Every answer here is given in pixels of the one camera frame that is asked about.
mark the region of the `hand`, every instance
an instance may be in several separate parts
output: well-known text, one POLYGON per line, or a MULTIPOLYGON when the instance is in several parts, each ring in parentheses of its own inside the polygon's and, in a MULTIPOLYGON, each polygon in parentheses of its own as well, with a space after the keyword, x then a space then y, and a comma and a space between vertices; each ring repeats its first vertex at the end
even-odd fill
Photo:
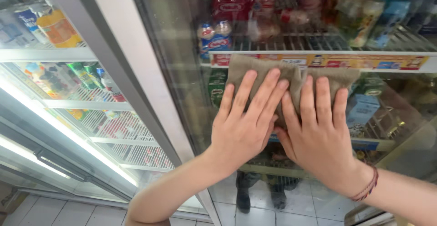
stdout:
POLYGON ((316 94, 314 106, 313 78, 308 76, 301 91, 300 124, 292 98, 285 93, 282 111, 287 132, 280 127, 275 132, 291 160, 327 187, 349 197, 356 195, 372 180, 373 171, 352 155, 345 113, 347 89, 337 91, 333 110, 326 77, 317 79, 316 94))
POLYGON ((205 151, 226 173, 234 172, 267 145, 277 120, 274 112, 289 84, 285 79, 278 83, 280 74, 278 68, 270 70, 246 113, 243 111, 257 77, 256 71, 245 74, 233 104, 235 87, 226 86, 212 126, 212 143, 205 151))

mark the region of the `glass refrigerator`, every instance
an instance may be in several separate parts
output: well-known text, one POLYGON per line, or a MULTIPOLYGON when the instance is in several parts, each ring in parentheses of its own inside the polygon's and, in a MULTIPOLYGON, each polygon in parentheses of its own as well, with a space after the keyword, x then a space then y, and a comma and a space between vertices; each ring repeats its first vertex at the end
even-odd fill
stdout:
MULTIPOLYGON (((72 47, 49 39, 0 49, 5 182, 126 205, 210 145, 234 54, 302 71, 359 69, 347 112, 353 155, 435 182, 434 2, 2 1, 16 19, 30 5, 42 35, 50 38, 44 22, 52 17, 76 39, 72 47), (53 94, 49 79, 67 76, 73 87, 53 94), (68 181, 51 182, 53 176, 68 181)), ((179 210, 208 214, 218 226, 372 225, 393 216, 326 188, 285 156, 275 135, 261 154, 179 210)))
MULTIPOLYGON (((96 2, 182 162, 210 145, 238 54, 302 71, 359 69, 347 112, 353 154, 435 182, 435 0, 96 2)), ((326 188, 285 156, 275 135, 205 196, 216 225, 368 225, 385 217, 326 188)))
MULTIPOLYGON (((127 208, 181 164, 94 0, 0 0, 0 16, 1 182, 127 208)), ((196 196, 178 215, 210 221, 196 196)))

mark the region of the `bracelet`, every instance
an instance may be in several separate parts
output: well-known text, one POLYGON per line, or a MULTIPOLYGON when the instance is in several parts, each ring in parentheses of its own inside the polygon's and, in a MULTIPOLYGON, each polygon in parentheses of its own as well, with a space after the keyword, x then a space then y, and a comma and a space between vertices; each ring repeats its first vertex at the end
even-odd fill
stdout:
POLYGON ((376 169, 376 167, 372 167, 372 168, 373 168, 373 178, 372 178, 372 180, 367 185, 367 187, 365 189, 363 189, 363 191, 361 191, 357 195, 351 197, 352 201, 358 202, 358 201, 364 200, 365 198, 367 198, 367 196, 369 196, 372 193, 373 189, 378 184, 378 178, 379 178, 378 170, 376 169))

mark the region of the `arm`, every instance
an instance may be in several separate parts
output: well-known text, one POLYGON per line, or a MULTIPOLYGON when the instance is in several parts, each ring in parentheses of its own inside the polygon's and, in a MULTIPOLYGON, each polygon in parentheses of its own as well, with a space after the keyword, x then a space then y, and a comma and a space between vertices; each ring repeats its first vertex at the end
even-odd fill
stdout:
MULTIPOLYGON (((347 89, 337 92, 331 110, 328 79, 318 78, 316 102, 313 79, 308 76, 301 92, 301 118, 290 94, 282 98, 287 132, 275 128, 287 156, 330 189, 352 197, 366 188, 373 169, 352 155, 346 125, 347 89)), ((378 184, 364 203, 408 218, 416 226, 437 225, 437 186, 379 169, 378 184)))
POLYGON ((248 71, 232 103, 234 86, 228 84, 212 127, 212 143, 193 160, 167 173, 135 195, 127 226, 169 225, 168 218, 189 197, 229 176, 267 145, 277 116, 276 106, 288 88, 278 83, 280 71, 270 70, 246 113, 243 113, 257 73, 248 71))

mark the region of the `finger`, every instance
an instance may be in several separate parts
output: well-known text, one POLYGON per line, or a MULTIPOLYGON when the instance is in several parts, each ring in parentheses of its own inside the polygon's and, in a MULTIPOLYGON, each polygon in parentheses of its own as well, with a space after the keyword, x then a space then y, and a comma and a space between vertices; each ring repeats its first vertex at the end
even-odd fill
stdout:
POLYGON ((295 154, 295 151, 293 149, 292 141, 291 141, 290 137, 288 136, 287 132, 281 127, 276 127, 274 129, 274 131, 276 133, 277 138, 281 142, 287 156, 292 161, 296 162, 297 161, 296 154, 295 154))
POLYGON ((288 131, 290 131, 294 135, 301 133, 302 128, 299 123, 299 118, 296 114, 290 92, 286 92, 284 96, 282 96, 282 113, 284 114, 285 123, 287 124, 288 131))
POLYGON ((259 87, 257 94, 250 102, 249 109, 247 110, 247 118, 250 118, 253 121, 258 119, 267 103, 267 100, 270 98, 272 91, 276 87, 276 83, 280 74, 281 71, 278 68, 272 68, 267 73, 267 76, 259 87))
POLYGON ((233 84, 226 85, 225 92, 223 93, 223 98, 221 99, 220 109, 217 113, 214 122, 223 123, 226 121, 229 115, 229 111, 232 106, 232 97, 234 96, 235 86, 233 84))
POLYGON ((301 90, 301 118, 302 127, 314 126, 317 124, 314 109, 313 77, 308 75, 301 90))
POLYGON ((277 119, 278 119, 278 116, 276 114, 273 115, 273 117, 271 118, 270 123, 269 123, 269 128, 267 129, 267 134, 266 134, 266 136, 264 137, 264 140, 263 140, 263 145, 261 147, 261 151, 264 150, 264 148, 266 147, 267 143, 269 142, 270 136, 271 136, 271 134, 273 132, 274 123, 275 123, 275 121, 277 119))
POLYGON ((346 128, 346 105, 347 105, 347 89, 341 88, 337 91, 334 102, 333 122, 334 128, 346 128))
POLYGON ((331 110, 331 93, 327 77, 320 77, 316 81, 315 108, 317 111, 317 122, 323 127, 333 127, 331 110))
POLYGON ((257 72, 250 70, 246 72, 243 77, 243 81, 238 89, 237 95, 235 95, 234 103, 232 105, 231 113, 229 117, 239 119, 246 107, 247 99, 249 98, 250 91, 257 78, 257 72))
POLYGON ((258 118, 257 126, 263 128, 268 124, 269 120, 272 118, 273 113, 277 108, 277 105, 281 101, 282 96, 287 91, 288 84, 288 80, 283 79, 276 85, 272 94, 267 100, 266 106, 264 107, 261 115, 258 118))

